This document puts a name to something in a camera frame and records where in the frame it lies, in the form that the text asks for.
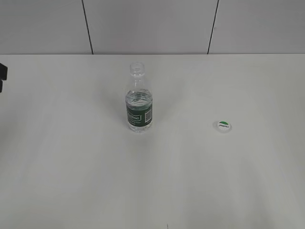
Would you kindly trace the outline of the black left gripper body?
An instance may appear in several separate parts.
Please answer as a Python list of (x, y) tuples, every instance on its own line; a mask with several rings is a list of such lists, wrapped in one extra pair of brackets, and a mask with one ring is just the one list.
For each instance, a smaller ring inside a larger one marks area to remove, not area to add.
[(8, 68), (4, 64), (0, 63), (0, 93), (3, 89), (3, 81), (7, 80)]

